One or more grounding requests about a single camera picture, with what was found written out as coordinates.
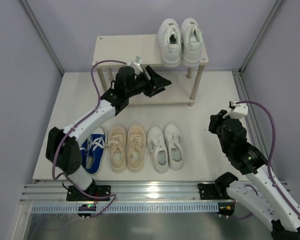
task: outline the wooden leg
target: wooden leg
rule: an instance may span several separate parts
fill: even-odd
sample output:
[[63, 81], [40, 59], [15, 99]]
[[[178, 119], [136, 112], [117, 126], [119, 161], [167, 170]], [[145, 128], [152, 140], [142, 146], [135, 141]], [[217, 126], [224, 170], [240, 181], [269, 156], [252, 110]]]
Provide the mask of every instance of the wooden leg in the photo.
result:
[[107, 87], [107, 83], [106, 83], [106, 80], [105, 80], [105, 75], [102, 72], [102, 69], [101, 68], [97, 68], [96, 71], [98, 73], [98, 76], [99, 76], [99, 79], [100, 79], [100, 82], [101, 82], [103, 90], [107, 91], [108, 87]]
[[193, 71], [193, 70], [194, 70], [193, 67], [189, 67], [189, 68], [188, 68], [188, 73], [186, 74], [186, 77], [187, 77], [188, 79], [191, 78], [191, 75], [192, 75], [192, 71]]
[[192, 93], [191, 93], [191, 96], [190, 96], [190, 100], [195, 100], [196, 99], [198, 87], [199, 87], [200, 80], [201, 80], [201, 77], [202, 77], [202, 73], [204, 72], [204, 69], [205, 69], [205, 66], [199, 66], [199, 68], [198, 68], [198, 72], [196, 73], [196, 76], [195, 76], [195, 81], [194, 81]]
[[111, 68], [107, 68], [108, 76], [109, 76], [109, 81], [114, 80], [114, 76], [112, 75], [112, 70]]

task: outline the blue shoe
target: blue shoe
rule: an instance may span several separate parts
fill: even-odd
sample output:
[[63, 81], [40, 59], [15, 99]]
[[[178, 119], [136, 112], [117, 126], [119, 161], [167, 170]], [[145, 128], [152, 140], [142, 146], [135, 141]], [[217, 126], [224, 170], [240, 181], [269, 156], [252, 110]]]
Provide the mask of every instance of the blue shoe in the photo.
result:
[[82, 157], [82, 166], [83, 166], [83, 168], [85, 168], [85, 166], [86, 166], [87, 152], [88, 152], [88, 139], [86, 139], [82, 143], [82, 146], [80, 147], [80, 153], [81, 153], [81, 157]]
[[106, 147], [106, 131], [99, 127], [93, 134], [90, 135], [88, 141], [88, 155], [85, 161], [82, 161], [82, 166], [89, 174], [96, 174], [100, 170], [101, 160]]

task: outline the beige sneaker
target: beige sneaker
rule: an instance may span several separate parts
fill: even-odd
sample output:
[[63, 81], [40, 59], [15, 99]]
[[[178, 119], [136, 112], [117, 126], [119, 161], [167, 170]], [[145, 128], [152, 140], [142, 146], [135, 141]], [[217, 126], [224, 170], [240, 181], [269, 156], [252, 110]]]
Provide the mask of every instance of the beige sneaker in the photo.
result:
[[126, 130], [122, 125], [113, 126], [108, 134], [107, 146], [110, 147], [110, 162], [112, 170], [122, 173], [126, 170]]
[[133, 124], [127, 137], [127, 163], [134, 173], [140, 172], [144, 166], [146, 132], [140, 124]]

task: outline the wall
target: wall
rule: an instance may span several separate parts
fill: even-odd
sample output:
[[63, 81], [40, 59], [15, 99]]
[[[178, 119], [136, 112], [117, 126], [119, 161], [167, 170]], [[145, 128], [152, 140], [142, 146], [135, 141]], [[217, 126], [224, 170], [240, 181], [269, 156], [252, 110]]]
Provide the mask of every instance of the wall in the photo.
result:
[[206, 69], [241, 67], [275, 0], [28, 0], [66, 72], [90, 71], [97, 36], [156, 34], [166, 18], [197, 20]]
[[[277, 131], [273, 164], [300, 203], [300, 0], [285, 3], [244, 77], [251, 100], [273, 114]], [[270, 122], [260, 111], [257, 118], [270, 146]]]
[[61, 75], [22, 7], [0, 1], [0, 240], [11, 239]]

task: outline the white shoe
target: white shoe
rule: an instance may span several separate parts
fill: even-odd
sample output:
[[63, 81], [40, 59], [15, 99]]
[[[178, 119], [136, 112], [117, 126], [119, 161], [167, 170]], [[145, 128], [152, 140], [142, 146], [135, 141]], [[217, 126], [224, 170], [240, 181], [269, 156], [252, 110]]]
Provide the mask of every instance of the white shoe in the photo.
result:
[[122, 125], [115, 125], [110, 129], [106, 146], [110, 147], [111, 168], [116, 173], [122, 173], [127, 168], [126, 141], [127, 134]]
[[127, 164], [133, 173], [138, 173], [144, 166], [146, 132], [140, 124], [133, 124], [128, 130]]
[[154, 169], [163, 174], [169, 169], [168, 153], [165, 144], [164, 134], [158, 127], [149, 130], [147, 136], [147, 144], [152, 153]]
[[157, 34], [161, 61], [166, 68], [180, 65], [181, 31], [177, 22], [171, 18], [163, 21]]
[[203, 48], [203, 37], [199, 25], [193, 18], [187, 18], [181, 25], [183, 55], [182, 62], [188, 68], [198, 67]]
[[169, 124], [165, 127], [164, 138], [168, 147], [170, 168], [180, 170], [184, 165], [184, 159], [180, 145], [181, 135], [179, 129], [175, 125]]

